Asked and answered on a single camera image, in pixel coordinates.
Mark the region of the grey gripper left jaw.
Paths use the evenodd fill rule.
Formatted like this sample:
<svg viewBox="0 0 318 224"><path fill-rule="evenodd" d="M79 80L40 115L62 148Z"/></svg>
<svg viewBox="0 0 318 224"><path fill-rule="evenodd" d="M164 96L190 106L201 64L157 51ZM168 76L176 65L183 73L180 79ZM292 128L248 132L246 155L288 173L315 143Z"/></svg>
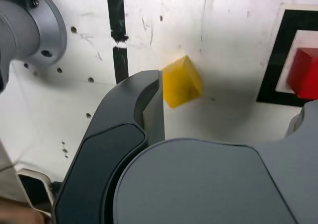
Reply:
<svg viewBox="0 0 318 224"><path fill-rule="evenodd" d="M147 147L164 140L162 73L142 71L102 99L52 209L55 224L110 224L121 174Z"/></svg>

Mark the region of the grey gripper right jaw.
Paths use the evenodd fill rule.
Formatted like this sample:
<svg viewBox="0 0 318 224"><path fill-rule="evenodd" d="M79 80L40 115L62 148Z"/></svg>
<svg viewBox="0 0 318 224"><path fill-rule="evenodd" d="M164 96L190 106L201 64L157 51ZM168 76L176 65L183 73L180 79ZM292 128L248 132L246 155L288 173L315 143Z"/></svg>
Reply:
<svg viewBox="0 0 318 224"><path fill-rule="evenodd" d="M248 144L248 223L318 222L318 102L281 140Z"/></svg>

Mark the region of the person's hand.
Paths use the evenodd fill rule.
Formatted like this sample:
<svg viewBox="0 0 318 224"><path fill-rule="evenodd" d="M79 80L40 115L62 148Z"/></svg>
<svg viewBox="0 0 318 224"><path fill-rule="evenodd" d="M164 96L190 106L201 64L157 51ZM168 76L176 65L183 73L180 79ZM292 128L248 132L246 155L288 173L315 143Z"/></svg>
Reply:
<svg viewBox="0 0 318 224"><path fill-rule="evenodd" d="M1 224L50 224L51 219L26 203L0 198Z"/></svg>

